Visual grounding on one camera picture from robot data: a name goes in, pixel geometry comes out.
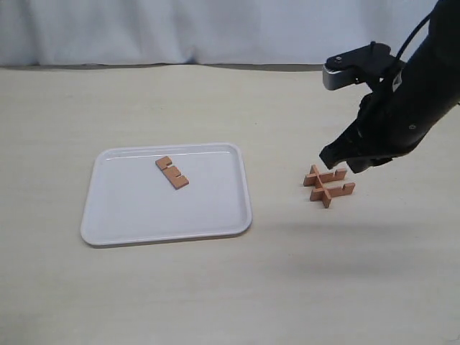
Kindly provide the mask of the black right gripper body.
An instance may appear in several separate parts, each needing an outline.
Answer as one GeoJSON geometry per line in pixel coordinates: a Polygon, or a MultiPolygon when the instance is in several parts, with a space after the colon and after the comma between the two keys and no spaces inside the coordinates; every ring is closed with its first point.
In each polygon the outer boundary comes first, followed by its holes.
{"type": "Polygon", "coordinates": [[[406,155],[420,141],[420,94],[373,92],[341,135],[341,161],[355,173],[406,155]]]}

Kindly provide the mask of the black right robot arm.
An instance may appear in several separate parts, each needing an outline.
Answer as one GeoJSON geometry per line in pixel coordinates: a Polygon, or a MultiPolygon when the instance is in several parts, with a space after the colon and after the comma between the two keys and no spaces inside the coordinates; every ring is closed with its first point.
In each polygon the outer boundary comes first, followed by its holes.
{"type": "Polygon", "coordinates": [[[407,155],[459,103],[459,2],[438,1],[404,46],[424,24],[428,34],[406,62],[372,41],[324,63],[326,89],[360,83],[371,89],[356,119],[321,150],[327,168],[345,162],[360,173],[407,155]]]}

